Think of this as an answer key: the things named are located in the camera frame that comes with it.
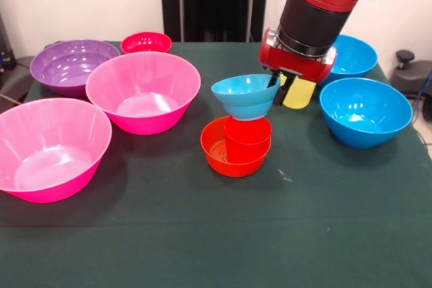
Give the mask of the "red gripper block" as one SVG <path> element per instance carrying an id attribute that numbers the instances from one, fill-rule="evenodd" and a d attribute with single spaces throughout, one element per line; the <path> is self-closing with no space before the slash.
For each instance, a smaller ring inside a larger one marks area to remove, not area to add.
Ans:
<path id="1" fill-rule="evenodd" d="M 282 47 L 277 38 L 276 30 L 268 28 L 264 34 L 259 53 L 259 62 L 265 68 L 274 70 L 269 79 L 268 87 L 277 84 L 279 79 L 278 71 L 286 71 L 295 74 L 303 80 L 321 83 L 330 74 L 338 52 L 335 47 L 330 47 L 323 57 L 305 57 L 298 53 L 286 50 Z M 287 78 L 280 77 L 280 87 L 278 88 L 273 105 L 282 106 L 288 92 L 286 86 Z"/>

